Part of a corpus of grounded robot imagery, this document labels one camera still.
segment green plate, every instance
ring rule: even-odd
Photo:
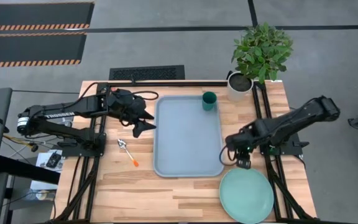
[[[255,169],[230,170],[221,181],[219,198],[227,214],[238,222],[254,224],[267,218],[273,208],[273,190]]]

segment green cup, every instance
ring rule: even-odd
[[[216,95],[213,92],[206,92],[203,94],[203,109],[205,111],[212,110],[216,104]]]

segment gray floor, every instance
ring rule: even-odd
[[[25,2],[25,0],[0,2]],[[277,26],[358,25],[358,1],[256,0],[259,22]],[[91,27],[251,25],[243,0],[98,0]],[[318,216],[358,223],[358,131],[347,118],[358,114],[358,30],[290,31],[295,49],[280,74],[292,107],[325,95],[342,113],[333,123],[302,130],[306,171]],[[113,67],[185,65],[187,79],[223,79],[233,69],[233,38],[239,32],[153,32],[89,34],[77,66],[0,68],[0,87],[78,91],[83,80],[106,80]],[[71,101],[76,95],[14,93],[7,126],[34,104]],[[1,154],[11,149],[2,146]],[[32,157],[29,151],[23,155]],[[15,212],[14,223],[42,222],[50,205]]]

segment wooden table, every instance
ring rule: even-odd
[[[83,82],[81,92],[91,83],[92,81]],[[273,117],[287,113],[290,109],[283,83],[266,81],[266,86]],[[238,132],[241,127],[256,119],[251,92],[243,101],[233,103],[226,97],[226,87],[221,86],[123,88],[132,92],[153,90],[160,96],[201,95],[204,91],[215,92],[218,96],[222,138]],[[89,89],[87,95],[94,93],[96,93],[96,85]],[[261,96],[262,94],[259,94],[261,109],[264,113]],[[155,101],[146,102],[147,112],[154,114]],[[74,128],[85,128],[89,125],[90,119],[79,116],[74,118]],[[107,118],[106,134],[108,141],[105,154],[100,160],[91,222],[234,222],[223,210],[218,192],[223,175],[233,167],[225,167],[224,171],[216,177],[162,178],[154,172],[152,165],[153,131],[145,131],[138,139],[135,139],[132,137],[131,126],[123,127],[118,120]],[[127,148],[139,162],[139,167],[135,167],[128,155],[119,148],[118,138],[125,140]],[[259,150],[254,151],[251,157],[252,168],[267,176],[264,158],[259,154]],[[76,157],[68,158],[63,165],[56,196],[58,214],[66,207],[76,160]],[[303,164],[293,156],[282,156],[282,161],[289,191],[307,213],[316,216]],[[72,195],[75,194],[78,186],[80,167]],[[285,207],[278,189],[277,195],[284,217]],[[80,218],[84,217],[87,198],[88,194],[85,193]],[[273,211],[266,221],[275,221]]]

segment metal spoon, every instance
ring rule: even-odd
[[[131,154],[129,153],[128,149],[127,149],[127,144],[124,142],[124,140],[122,139],[118,139],[118,146],[121,149],[125,149],[125,151],[127,152],[128,156],[132,159],[132,162],[134,163],[134,165],[137,167],[139,166],[139,163],[136,162],[136,160],[131,156]]]

